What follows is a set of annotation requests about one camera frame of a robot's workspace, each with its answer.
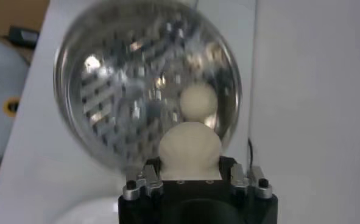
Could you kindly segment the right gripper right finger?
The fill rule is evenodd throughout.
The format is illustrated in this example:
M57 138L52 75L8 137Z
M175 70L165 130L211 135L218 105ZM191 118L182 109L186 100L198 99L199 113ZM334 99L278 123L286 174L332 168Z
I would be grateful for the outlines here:
M269 180L263 174L260 166L252 166L244 172L242 165L234 164L230 169L231 191L235 196L246 196L250 189L256 198L271 199L273 188Z

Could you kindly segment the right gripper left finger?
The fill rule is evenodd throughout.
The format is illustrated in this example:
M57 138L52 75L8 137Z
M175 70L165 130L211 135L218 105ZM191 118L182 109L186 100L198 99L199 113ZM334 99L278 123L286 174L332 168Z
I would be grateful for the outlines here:
M124 200L137 200L142 195L154 198L163 194L163 182L153 165L145 165L140 171L129 169L125 174L126 184L122 189Z

